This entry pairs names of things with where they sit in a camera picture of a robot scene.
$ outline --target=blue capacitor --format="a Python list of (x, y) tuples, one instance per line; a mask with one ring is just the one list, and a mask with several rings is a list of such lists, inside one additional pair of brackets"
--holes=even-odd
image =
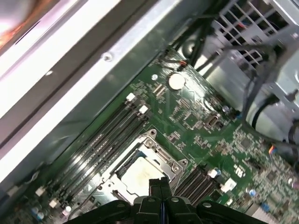
[(251, 190), (249, 191), (249, 195), (250, 195), (251, 197), (254, 197), (254, 196), (256, 195), (256, 190), (251, 189)]
[(31, 212), (36, 215), (38, 213), (39, 209), (37, 207), (31, 208)]
[(37, 219), (38, 219), (39, 221), (42, 221), (43, 218), (45, 217), (45, 215), (44, 215), (44, 213), (39, 212), (39, 213), (36, 215), (36, 217), (37, 217)]
[(217, 171), (217, 175), (220, 176), (221, 175), (221, 170), (219, 170), (217, 168), (215, 170)]

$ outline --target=motherboard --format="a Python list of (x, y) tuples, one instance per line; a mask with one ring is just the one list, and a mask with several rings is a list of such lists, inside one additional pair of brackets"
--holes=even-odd
[(270, 224), (297, 224), (297, 177), (273, 146), (170, 50), (149, 64), (31, 184), (5, 224), (62, 224), (112, 200), (174, 195), (212, 200)]

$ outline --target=capacitor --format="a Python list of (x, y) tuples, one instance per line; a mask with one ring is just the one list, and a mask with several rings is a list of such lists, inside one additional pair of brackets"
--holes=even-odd
[(37, 207), (31, 208), (31, 212), (35, 215), (38, 213), (38, 211), (39, 211), (39, 209)]
[(225, 105), (225, 106), (222, 107), (222, 111), (225, 112), (225, 113), (228, 113), (230, 111), (230, 109), (229, 109), (228, 106)]
[(36, 215), (41, 210), (42, 210), (42, 206), (40, 205), (40, 203), (35, 203), (34, 206), (31, 208), (31, 212), (34, 215)]
[(254, 189), (249, 190), (249, 195), (251, 197), (254, 197), (256, 195), (256, 190), (254, 190)]
[(62, 214), (64, 216), (68, 216), (71, 212), (71, 207), (70, 206), (66, 206), (65, 209), (62, 211)]
[(299, 190), (299, 182), (298, 181), (294, 181), (292, 183), (292, 188), (296, 189), (296, 190)]
[(221, 170), (219, 170), (217, 168), (215, 170), (217, 171), (217, 175), (220, 176), (221, 175)]
[(43, 220), (43, 218), (45, 217), (44, 213), (43, 212), (38, 212), (37, 215), (36, 215), (36, 218), (40, 221)]

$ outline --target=small white connector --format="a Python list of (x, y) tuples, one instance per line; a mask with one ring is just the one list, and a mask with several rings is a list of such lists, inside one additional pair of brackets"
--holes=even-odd
[(44, 187), (39, 187), (39, 189), (36, 190), (36, 195), (40, 197), (45, 191), (46, 189)]
[(126, 99), (127, 99), (128, 102), (131, 102), (133, 99), (135, 99), (135, 97), (136, 96), (133, 93), (130, 93), (129, 95), (127, 95)]
[(143, 105), (140, 109), (139, 109), (139, 112), (144, 114), (146, 111), (148, 110), (148, 107)]
[(208, 171), (207, 174), (208, 174), (211, 178), (215, 178), (215, 177), (218, 175), (218, 172), (217, 172), (217, 170), (212, 169), (212, 170)]
[(230, 198), (226, 205), (230, 206), (233, 203), (233, 200)]
[(53, 199), (53, 200), (49, 203), (49, 206), (50, 206), (51, 208), (55, 208), (55, 207), (57, 206), (57, 204), (58, 204), (58, 201), (57, 201), (57, 199), (55, 198), (55, 199)]
[(232, 179), (229, 178), (228, 181), (221, 187), (221, 191), (227, 193), (229, 190), (234, 189), (237, 186), (237, 183)]

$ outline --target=orange wire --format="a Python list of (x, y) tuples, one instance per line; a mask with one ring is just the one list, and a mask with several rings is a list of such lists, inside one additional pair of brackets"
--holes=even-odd
[(274, 150), (274, 146), (271, 146), (271, 148), (269, 149), (269, 154), (271, 154), (273, 150)]

